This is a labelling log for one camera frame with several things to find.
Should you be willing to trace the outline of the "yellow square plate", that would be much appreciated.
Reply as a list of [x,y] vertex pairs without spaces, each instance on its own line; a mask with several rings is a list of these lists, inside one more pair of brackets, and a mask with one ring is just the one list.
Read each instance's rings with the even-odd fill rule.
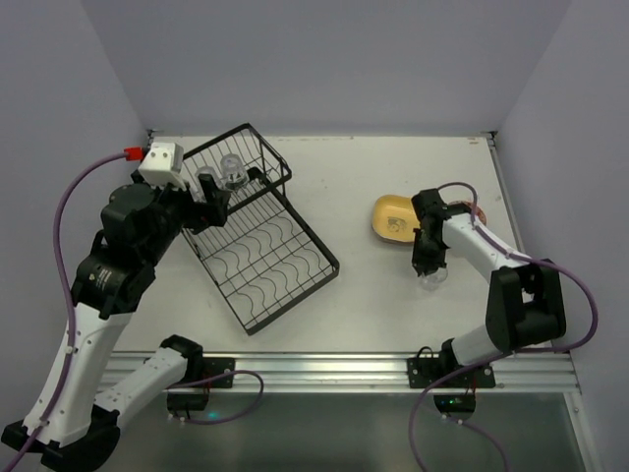
[[410,197],[384,195],[372,209],[372,230],[384,241],[413,244],[420,222]]

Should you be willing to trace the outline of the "blue patterned bowl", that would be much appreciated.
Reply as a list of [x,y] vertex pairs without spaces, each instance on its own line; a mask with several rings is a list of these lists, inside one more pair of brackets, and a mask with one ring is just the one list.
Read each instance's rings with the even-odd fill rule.
[[450,206],[465,206],[472,211],[472,214],[475,217],[475,221],[478,221],[482,225],[487,225],[487,218],[485,212],[481,209],[479,205],[474,205],[472,201],[469,200],[457,200],[449,203]]

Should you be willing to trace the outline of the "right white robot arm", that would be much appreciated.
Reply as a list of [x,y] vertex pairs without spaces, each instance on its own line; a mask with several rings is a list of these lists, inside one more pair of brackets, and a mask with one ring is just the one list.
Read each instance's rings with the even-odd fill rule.
[[446,203],[437,189],[411,199],[419,221],[412,267],[430,288],[447,277],[446,254],[463,256],[488,283],[483,324],[444,341],[432,359],[419,358],[425,376],[446,376],[488,358],[545,343],[565,334],[559,275],[504,245],[464,203]]

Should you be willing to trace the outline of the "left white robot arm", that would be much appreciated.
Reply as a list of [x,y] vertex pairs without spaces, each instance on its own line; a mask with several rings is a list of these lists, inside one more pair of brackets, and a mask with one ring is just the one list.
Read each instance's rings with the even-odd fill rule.
[[185,229],[197,234],[227,220],[229,194],[208,174],[203,199],[188,187],[137,182],[116,189],[102,228],[77,268],[70,315],[45,387],[23,420],[1,440],[41,456],[52,471],[95,471],[111,456],[122,429],[163,389],[198,381],[202,348],[179,335],[161,342],[135,372],[106,391],[98,387],[118,338],[155,279],[155,268]]

